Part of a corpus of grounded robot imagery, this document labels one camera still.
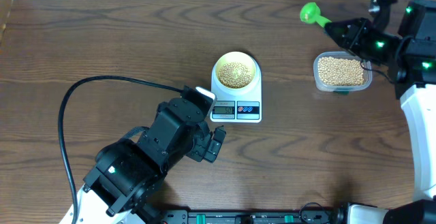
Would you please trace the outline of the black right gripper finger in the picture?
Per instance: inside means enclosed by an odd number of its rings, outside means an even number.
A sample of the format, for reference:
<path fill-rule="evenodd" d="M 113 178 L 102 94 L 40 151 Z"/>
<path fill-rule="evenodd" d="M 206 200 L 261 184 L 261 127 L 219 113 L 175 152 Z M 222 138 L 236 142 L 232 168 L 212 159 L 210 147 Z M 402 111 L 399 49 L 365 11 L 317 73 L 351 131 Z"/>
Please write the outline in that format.
<path fill-rule="evenodd" d="M 344 50 L 350 50 L 354 40 L 354 30 L 350 29 L 327 29 L 327 35 Z"/>
<path fill-rule="evenodd" d="M 354 18 L 351 20 L 335 21 L 325 24 L 324 30 L 329 35 L 344 35 L 353 27 L 360 26 L 360 19 Z"/>

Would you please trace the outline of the green plastic scoop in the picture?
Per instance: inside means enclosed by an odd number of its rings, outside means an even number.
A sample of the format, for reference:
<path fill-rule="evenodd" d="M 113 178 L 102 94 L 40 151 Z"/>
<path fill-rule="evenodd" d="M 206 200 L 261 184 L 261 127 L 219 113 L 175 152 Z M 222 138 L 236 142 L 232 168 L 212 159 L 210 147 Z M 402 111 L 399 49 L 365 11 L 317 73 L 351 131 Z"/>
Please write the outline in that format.
<path fill-rule="evenodd" d="M 324 28 L 332 21 L 321 15 L 321 10 L 315 2 L 306 3 L 300 11 L 300 20 L 307 24 L 318 24 Z"/>

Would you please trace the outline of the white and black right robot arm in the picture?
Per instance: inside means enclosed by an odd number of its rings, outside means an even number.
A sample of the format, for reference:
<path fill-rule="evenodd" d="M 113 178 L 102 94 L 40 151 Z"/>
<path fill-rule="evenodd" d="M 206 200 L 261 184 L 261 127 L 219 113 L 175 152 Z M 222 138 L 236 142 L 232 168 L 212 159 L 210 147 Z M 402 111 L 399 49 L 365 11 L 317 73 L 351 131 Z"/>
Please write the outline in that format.
<path fill-rule="evenodd" d="M 405 114 L 414 162 L 411 203 L 386 210 L 348 204 L 344 223 L 435 222 L 435 2 L 411 0 L 397 35 L 384 33 L 388 19 L 329 22 L 324 29 L 342 49 L 388 67 Z"/>

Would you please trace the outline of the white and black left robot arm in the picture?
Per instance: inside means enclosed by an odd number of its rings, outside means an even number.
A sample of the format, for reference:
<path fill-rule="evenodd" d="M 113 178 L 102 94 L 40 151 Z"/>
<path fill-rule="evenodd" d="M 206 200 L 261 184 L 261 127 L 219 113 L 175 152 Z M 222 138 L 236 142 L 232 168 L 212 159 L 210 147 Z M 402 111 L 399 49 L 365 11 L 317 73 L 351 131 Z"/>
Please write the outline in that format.
<path fill-rule="evenodd" d="M 168 171 L 183 157 L 213 163 L 219 154 L 226 131 L 208 128 L 210 106 L 206 99 L 163 102 L 150 127 L 136 127 L 101 149 L 84 177 L 78 206 L 63 221 L 118 223 L 138 214 L 145 222 L 158 222 L 159 213 L 146 203 Z"/>

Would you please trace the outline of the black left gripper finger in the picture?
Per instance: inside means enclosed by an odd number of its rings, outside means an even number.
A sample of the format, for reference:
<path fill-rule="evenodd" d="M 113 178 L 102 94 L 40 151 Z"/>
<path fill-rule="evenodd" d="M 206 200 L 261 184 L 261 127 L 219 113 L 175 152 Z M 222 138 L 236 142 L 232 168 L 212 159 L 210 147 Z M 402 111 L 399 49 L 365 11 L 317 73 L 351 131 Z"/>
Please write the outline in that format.
<path fill-rule="evenodd" d="M 224 126 L 216 127 L 213 133 L 213 140 L 218 143 L 223 143 L 226 137 L 226 130 Z"/>
<path fill-rule="evenodd" d="M 210 144 L 208 145 L 208 148 L 204 153 L 203 160 L 209 163 L 213 163 L 216 160 L 220 149 L 221 149 L 221 142 L 216 140 L 211 140 Z"/>

